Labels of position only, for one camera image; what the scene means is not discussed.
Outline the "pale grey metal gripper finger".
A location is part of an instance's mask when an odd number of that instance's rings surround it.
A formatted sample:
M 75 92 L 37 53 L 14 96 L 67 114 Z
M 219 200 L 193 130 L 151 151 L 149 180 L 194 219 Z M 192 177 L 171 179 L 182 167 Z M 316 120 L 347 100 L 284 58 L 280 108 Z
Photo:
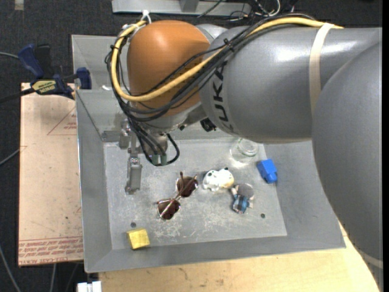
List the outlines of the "pale grey metal gripper finger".
M 128 120 L 122 120 L 120 136 L 119 136 L 119 147 L 128 148 L 131 139 L 131 128 Z
M 142 178 L 142 164 L 138 157 L 130 157 L 127 165 L 126 194 L 134 194 L 140 190 Z

